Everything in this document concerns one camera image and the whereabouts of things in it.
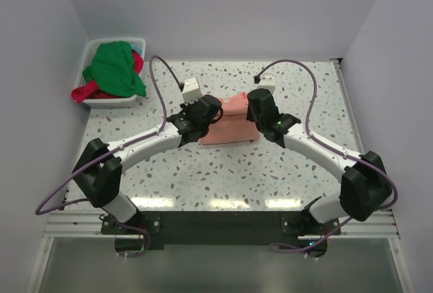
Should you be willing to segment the salmon pink t shirt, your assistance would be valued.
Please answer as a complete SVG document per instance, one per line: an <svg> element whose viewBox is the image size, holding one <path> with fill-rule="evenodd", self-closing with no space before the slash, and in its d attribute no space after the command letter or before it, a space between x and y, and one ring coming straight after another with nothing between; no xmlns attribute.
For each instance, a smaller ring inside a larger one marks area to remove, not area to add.
<svg viewBox="0 0 433 293"><path fill-rule="evenodd" d="M246 119L248 112L247 93L233 97L219 98L223 117L209 126L208 134L201 138L201 145L216 145L240 141L255 141L260 138L255 124Z"/></svg>

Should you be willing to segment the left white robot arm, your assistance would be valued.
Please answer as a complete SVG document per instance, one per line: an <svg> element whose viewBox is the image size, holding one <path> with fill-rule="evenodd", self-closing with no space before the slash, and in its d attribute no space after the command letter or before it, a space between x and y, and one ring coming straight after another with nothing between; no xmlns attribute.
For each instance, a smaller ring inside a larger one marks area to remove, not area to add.
<svg viewBox="0 0 433 293"><path fill-rule="evenodd" d="M179 113L148 131L109 143L94 139L78 159L72 179L93 207L112 215L124 233L134 233L141 217L139 209L120 190L122 174L156 154L197 142L222 115L222 103L204 95L192 104L181 104Z"/></svg>

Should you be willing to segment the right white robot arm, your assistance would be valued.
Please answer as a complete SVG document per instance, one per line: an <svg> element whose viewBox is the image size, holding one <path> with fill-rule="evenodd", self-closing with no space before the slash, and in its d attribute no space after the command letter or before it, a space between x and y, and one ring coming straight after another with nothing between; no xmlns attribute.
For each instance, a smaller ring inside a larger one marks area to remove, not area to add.
<svg viewBox="0 0 433 293"><path fill-rule="evenodd" d="M365 221L384 207L393 194L392 184L384 170L380 156L347 150L318 134L307 132L299 118L282 114L267 89L255 89L247 94L247 119L267 141L297 152L334 176L340 184L340 193L316 198L302 211L302 228L316 234L325 223L348 216Z"/></svg>

